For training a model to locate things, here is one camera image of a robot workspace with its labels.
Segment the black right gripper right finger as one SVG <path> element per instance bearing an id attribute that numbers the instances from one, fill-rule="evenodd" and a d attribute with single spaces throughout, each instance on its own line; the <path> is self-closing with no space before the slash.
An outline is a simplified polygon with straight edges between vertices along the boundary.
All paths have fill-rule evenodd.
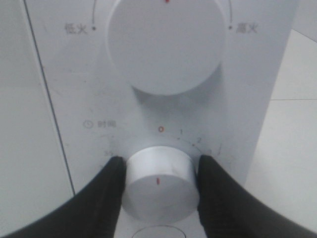
<path id="1" fill-rule="evenodd" d="M 315 238 L 237 183 L 208 155 L 199 159 L 199 220 L 209 238 Z"/>

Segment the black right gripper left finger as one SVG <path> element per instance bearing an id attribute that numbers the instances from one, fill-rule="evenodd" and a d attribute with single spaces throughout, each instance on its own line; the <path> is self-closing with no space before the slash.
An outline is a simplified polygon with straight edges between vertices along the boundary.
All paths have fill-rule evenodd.
<path id="1" fill-rule="evenodd" d="M 7 237 L 112 238 L 125 178 L 125 161 L 114 156 L 74 197 L 35 222 L 7 234 Z"/>

